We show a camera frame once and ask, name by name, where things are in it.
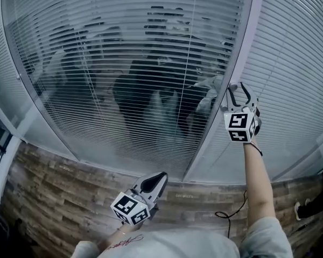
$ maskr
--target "black cable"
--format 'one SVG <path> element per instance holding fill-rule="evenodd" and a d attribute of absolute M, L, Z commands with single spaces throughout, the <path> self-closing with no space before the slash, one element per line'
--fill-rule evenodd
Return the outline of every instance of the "black cable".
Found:
<path fill-rule="evenodd" d="M 227 232 L 227 238 L 230 238 L 230 229 L 231 229 L 231 220 L 230 218 L 234 215 L 236 215 L 237 213 L 240 212 L 240 210 L 243 208 L 243 206 L 245 205 L 245 203 L 247 202 L 247 197 L 245 196 L 245 193 L 247 193 L 247 191 L 244 192 L 243 196 L 244 196 L 244 203 L 242 204 L 242 206 L 233 214 L 231 215 L 228 215 L 227 213 L 223 212 L 223 211 L 217 211 L 214 213 L 214 215 L 216 215 L 217 217 L 219 218 L 222 218 L 222 219 L 228 219 L 228 232 Z"/>

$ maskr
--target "person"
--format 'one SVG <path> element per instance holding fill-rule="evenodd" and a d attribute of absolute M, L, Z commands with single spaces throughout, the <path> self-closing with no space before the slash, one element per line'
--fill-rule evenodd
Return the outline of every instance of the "person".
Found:
<path fill-rule="evenodd" d="M 312 202 L 310 202 L 310 199 L 306 199 L 305 205 L 296 202 L 294 211 L 298 221 L 323 211 L 323 191 Z"/>
<path fill-rule="evenodd" d="M 215 231 L 192 228 L 143 231 L 122 225 L 98 246 L 82 241 L 72 258 L 292 258 L 291 246 L 275 216 L 273 191 L 256 137 L 244 144 L 248 192 L 248 231 L 238 250 L 228 238 Z"/>

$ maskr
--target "wooden floor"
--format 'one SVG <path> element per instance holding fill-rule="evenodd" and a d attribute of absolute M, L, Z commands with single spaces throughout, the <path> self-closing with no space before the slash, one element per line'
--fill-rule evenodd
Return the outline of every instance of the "wooden floor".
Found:
<path fill-rule="evenodd" d="M 121 225 L 110 204 L 134 181 L 23 143 L 9 171 L 1 213 L 11 223 L 22 219 L 27 235 L 52 256 L 70 257 L 80 240 L 98 242 Z M 322 189 L 321 176 L 273 185 L 276 214 L 295 258 L 304 257 L 323 235 L 323 212 L 296 221 L 293 206 Z M 159 201 L 160 211 L 148 225 L 194 226 L 227 235 L 227 220 L 214 213 L 236 211 L 244 191 L 244 186 L 169 183 Z M 247 205 L 231 223 L 230 237 L 239 245 L 247 231 Z"/>

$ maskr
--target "shoe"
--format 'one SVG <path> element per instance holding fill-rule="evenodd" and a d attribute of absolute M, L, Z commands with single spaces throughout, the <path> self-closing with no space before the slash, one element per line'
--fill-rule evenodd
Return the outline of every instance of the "shoe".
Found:
<path fill-rule="evenodd" d="M 300 202 L 296 202 L 296 204 L 294 205 L 294 212 L 296 213 L 296 219 L 297 221 L 300 221 L 300 218 L 298 216 L 298 208 L 300 207 Z"/>

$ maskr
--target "forearm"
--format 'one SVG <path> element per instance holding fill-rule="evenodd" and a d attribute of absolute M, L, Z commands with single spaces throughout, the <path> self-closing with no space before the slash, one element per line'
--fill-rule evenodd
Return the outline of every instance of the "forearm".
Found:
<path fill-rule="evenodd" d="M 248 192 L 248 225 L 263 217 L 275 217 L 273 191 L 262 156 L 250 144 L 244 145 L 245 176 Z"/>
<path fill-rule="evenodd" d="M 101 241 L 98 244 L 98 249 L 100 250 L 100 253 L 102 253 L 104 250 L 106 250 L 110 245 L 112 245 L 114 242 L 120 241 L 121 238 L 123 238 L 126 234 L 129 234 L 130 232 L 136 231 L 140 229 L 142 226 L 130 226 L 128 224 L 122 225 L 117 231 L 115 231 L 109 238 L 106 240 Z"/>

